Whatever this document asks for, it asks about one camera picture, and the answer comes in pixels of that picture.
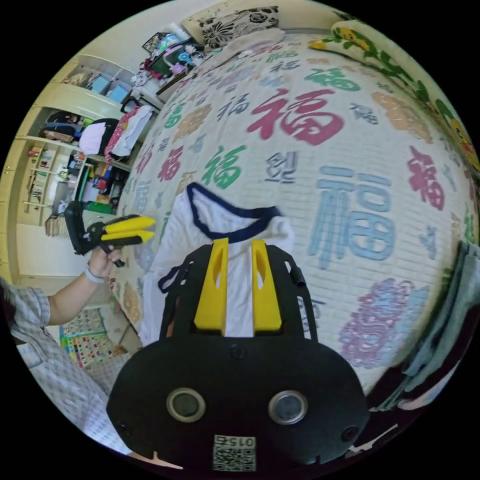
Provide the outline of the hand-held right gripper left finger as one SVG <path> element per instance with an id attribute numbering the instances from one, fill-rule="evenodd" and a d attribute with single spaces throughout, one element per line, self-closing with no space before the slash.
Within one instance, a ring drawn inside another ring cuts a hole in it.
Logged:
<path id="1" fill-rule="evenodd" d="M 201 333 L 224 336 L 227 324 L 229 240 L 216 239 L 210 245 L 194 325 Z"/>

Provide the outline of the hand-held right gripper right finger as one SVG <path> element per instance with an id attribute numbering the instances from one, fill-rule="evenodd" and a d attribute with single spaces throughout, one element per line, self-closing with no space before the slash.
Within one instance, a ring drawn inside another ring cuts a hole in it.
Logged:
<path id="1" fill-rule="evenodd" d="M 270 266 L 267 244 L 254 239 L 252 260 L 252 324 L 255 332 L 279 332 L 282 327 L 275 282 Z"/>

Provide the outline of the person's left hand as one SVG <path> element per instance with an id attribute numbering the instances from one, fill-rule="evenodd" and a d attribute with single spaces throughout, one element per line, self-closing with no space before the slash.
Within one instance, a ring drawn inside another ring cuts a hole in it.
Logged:
<path id="1" fill-rule="evenodd" d="M 121 248 L 107 246 L 106 251 L 100 246 L 96 247 L 90 255 L 85 268 L 86 277 L 96 284 L 102 283 L 110 275 L 115 262 L 120 261 L 122 256 Z"/>

